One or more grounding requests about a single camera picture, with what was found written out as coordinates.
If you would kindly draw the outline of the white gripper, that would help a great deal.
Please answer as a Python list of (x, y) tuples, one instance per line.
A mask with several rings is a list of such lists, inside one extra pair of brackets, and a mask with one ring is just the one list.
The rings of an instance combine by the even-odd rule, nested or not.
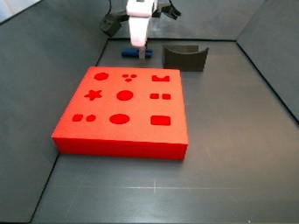
[(145, 59), (145, 41), (148, 25), (157, 9), (157, 0), (128, 0), (125, 14), (128, 15), (128, 28), (131, 44), (139, 47), (139, 59)]

